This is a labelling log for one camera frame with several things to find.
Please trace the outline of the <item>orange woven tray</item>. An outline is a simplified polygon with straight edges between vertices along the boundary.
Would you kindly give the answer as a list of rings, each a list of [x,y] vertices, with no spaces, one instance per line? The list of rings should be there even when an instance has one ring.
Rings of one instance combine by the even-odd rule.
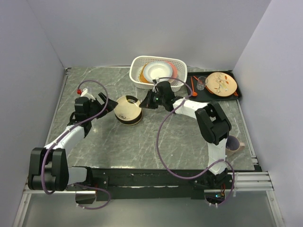
[[[142,68],[142,70],[141,70],[141,72],[140,72],[139,81],[142,82],[142,83],[147,83],[147,84],[149,84],[149,81],[145,78],[144,73],[143,73],[143,71],[144,71],[146,65],[147,65],[147,64],[145,64],[145,65],[143,66],[143,68]]]

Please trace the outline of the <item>cream green glazed saucer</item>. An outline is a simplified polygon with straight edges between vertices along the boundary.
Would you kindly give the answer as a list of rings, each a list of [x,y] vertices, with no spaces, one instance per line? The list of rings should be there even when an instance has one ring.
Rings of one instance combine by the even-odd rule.
[[[117,99],[118,105],[114,108],[116,118],[123,124],[136,124],[142,117],[141,102],[138,98],[126,95]]]

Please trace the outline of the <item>black glossy saucer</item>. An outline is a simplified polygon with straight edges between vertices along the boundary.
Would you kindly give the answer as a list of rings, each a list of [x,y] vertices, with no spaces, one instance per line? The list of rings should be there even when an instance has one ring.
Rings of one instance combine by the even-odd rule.
[[[130,104],[117,106],[115,108],[115,115],[122,124],[135,125],[141,120],[143,112],[139,106]]]

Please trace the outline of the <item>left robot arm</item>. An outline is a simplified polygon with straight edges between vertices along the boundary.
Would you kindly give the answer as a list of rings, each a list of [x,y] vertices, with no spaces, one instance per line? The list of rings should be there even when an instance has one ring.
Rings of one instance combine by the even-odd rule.
[[[101,118],[113,111],[118,103],[103,93],[99,97],[101,104],[92,95],[83,95],[75,99],[74,112],[64,132],[43,148],[34,148],[30,155],[28,187],[31,190],[45,190],[47,193],[63,191],[70,184],[84,190],[94,184],[91,168],[85,166],[68,167],[69,152],[85,138],[92,120]]]

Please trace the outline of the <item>white scalloped bowl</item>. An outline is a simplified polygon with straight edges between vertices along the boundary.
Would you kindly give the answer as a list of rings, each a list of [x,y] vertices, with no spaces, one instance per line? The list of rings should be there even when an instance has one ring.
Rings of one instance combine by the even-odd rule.
[[[171,65],[164,61],[153,61],[148,63],[144,70],[143,75],[150,83],[157,78],[171,78],[173,69]]]

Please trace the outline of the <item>cream plate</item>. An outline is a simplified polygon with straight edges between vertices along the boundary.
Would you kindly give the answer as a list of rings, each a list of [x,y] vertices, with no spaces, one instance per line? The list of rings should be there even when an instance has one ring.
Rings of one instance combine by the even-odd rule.
[[[171,66],[171,68],[172,68],[172,76],[171,76],[171,78],[168,80],[168,82],[169,83],[173,83],[174,81],[175,81],[175,79],[178,77],[178,71],[177,71],[177,68],[174,66],[174,64],[173,63],[171,63],[171,62],[166,62],[166,63],[168,63],[170,66]]]

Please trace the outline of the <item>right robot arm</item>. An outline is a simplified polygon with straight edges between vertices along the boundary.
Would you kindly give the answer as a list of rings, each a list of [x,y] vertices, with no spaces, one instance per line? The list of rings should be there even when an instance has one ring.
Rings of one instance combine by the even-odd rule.
[[[162,121],[156,136],[156,150],[164,168],[173,176],[183,180],[195,180],[205,175],[204,182],[208,187],[218,188],[224,184],[228,175],[225,149],[232,126],[221,106],[217,102],[200,103],[189,100],[188,96],[175,96],[167,81],[157,83],[140,103],[140,107],[146,109],[157,109],[159,106],[163,106],[169,112],[165,120],[172,114],[195,119],[208,147],[208,165],[201,173],[185,177],[172,172],[163,161],[159,150],[160,130],[165,122]]]

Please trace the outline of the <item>small beige saucer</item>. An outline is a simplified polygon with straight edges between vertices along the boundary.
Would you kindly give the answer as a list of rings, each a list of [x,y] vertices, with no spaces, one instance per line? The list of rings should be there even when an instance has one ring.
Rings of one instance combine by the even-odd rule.
[[[128,126],[136,125],[137,123],[140,122],[141,119],[142,119],[142,116],[138,116],[138,117],[133,118],[133,119],[130,119],[130,120],[118,118],[118,120],[119,120],[122,124],[128,125]]]

